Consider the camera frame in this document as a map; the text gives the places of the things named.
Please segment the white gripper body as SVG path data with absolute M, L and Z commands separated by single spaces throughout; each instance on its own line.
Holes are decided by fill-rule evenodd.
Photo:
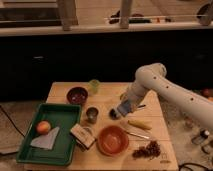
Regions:
M 141 86 L 134 87 L 130 85 L 127 90 L 121 96 L 121 102 L 129 100 L 131 104 L 131 112 L 134 113 L 141 101 L 145 98 L 147 94 L 147 89 Z

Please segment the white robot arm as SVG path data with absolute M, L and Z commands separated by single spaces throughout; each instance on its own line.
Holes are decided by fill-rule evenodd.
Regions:
M 166 67 L 161 63 L 145 65 L 137 69 L 135 81 L 127 88 L 117 110 L 122 116 L 133 113 L 153 90 L 191 115 L 200 125 L 213 131 L 213 102 L 180 87 L 166 76 Z

